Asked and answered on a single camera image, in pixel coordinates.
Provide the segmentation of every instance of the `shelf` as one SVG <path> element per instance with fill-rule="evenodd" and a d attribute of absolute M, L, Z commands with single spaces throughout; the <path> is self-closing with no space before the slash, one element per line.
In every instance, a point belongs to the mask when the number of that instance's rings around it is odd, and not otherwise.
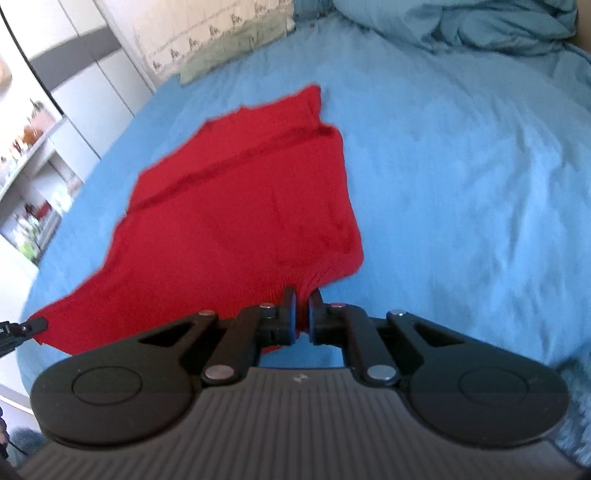
<path fill-rule="evenodd" d="M 25 153 L 23 153 L 22 157 L 19 158 L 19 160 L 18 160 L 18 167 L 17 167 L 17 169 L 14 170 L 11 173 L 10 177 L 7 179 L 7 181 L 4 184 L 4 186 L 0 189 L 0 202 L 4 198 L 4 196 L 6 195 L 6 193 L 8 192 L 8 190 L 10 189 L 10 187 L 12 186 L 12 184 L 14 183 L 14 181 L 22 173 L 23 169 L 27 166 L 27 163 L 29 162 L 29 160 L 31 160 L 33 158 L 33 156 L 35 156 L 35 153 L 37 153 L 37 151 L 43 146 L 43 144 L 65 122 L 66 122 L 66 117 L 63 117 L 60 120 L 58 120 L 55 124 L 53 124 L 51 126 L 51 128 L 47 132 L 43 133 L 43 135 L 39 137 L 39 140 L 37 140 L 31 148 L 29 148 Z"/>

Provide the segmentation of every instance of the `patterned pillowcase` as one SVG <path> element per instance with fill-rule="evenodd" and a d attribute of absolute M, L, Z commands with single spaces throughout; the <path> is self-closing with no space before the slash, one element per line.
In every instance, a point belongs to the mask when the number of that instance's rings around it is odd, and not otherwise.
<path fill-rule="evenodd" d="M 190 5 L 161 0 L 134 19 L 135 39 L 148 71 L 165 82 L 197 50 L 240 29 L 245 21 L 275 12 L 293 16 L 293 0 L 195 0 Z"/>

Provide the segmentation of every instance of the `pillowcase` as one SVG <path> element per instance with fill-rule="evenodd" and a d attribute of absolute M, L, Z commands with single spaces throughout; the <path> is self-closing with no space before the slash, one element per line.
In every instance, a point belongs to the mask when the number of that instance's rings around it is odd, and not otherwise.
<path fill-rule="evenodd" d="M 245 22 L 242 28 L 222 35 L 195 52 L 180 70 L 180 83 L 186 85 L 217 66 L 284 38 L 295 27 L 292 18 L 280 12 Z"/>
<path fill-rule="evenodd" d="M 165 82 L 196 51 L 275 12 L 292 17 L 293 0 L 151 0 L 133 18 L 135 42 L 148 72 Z"/>
<path fill-rule="evenodd" d="M 429 50 L 471 47 L 535 55 L 574 35 L 575 0 L 333 0 L 386 38 Z"/>

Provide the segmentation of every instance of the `bed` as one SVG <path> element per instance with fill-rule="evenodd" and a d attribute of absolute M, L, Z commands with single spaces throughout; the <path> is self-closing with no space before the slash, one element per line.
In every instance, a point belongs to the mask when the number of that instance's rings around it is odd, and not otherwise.
<path fill-rule="evenodd" d="M 365 254 L 358 273 L 323 288 L 324 298 L 373 316 L 403 308 L 561 368 L 574 401 L 558 444 L 589 463 L 591 57 L 573 46 L 528 57 L 433 55 L 332 13 L 186 87 L 174 77 L 82 189 L 23 318 L 101 266 L 141 170 L 207 118 L 310 83 L 322 88 L 322 119 L 344 139 Z M 25 387 L 65 357 L 22 345 Z M 342 359 L 300 338 L 263 364 Z"/>

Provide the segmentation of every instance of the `red fabric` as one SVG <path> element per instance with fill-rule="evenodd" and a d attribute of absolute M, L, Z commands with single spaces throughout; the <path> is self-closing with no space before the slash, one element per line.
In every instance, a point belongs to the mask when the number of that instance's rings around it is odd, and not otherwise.
<path fill-rule="evenodd" d="M 192 314 L 222 318 L 361 265 L 339 131 L 320 88 L 206 122 L 145 170 L 103 267 L 33 317 L 35 338 L 82 353 Z"/>
<path fill-rule="evenodd" d="M 45 215 L 47 215 L 49 212 L 51 212 L 51 205 L 49 205 L 49 202 L 45 202 L 35 213 L 35 218 L 37 220 L 42 220 L 43 217 L 45 217 Z"/>

